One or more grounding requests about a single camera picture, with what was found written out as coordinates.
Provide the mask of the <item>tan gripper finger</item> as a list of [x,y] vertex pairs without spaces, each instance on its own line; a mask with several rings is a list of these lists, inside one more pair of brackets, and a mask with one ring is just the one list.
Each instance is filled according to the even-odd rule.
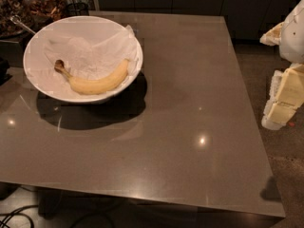
[[284,72],[276,70],[271,81],[261,124],[279,130],[304,104],[304,65],[291,64]]

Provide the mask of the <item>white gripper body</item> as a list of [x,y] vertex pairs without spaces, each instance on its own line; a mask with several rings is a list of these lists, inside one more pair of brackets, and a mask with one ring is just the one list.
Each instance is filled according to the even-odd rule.
[[264,33],[259,42],[267,46],[278,46],[281,58],[303,64],[304,0],[300,0],[283,22]]

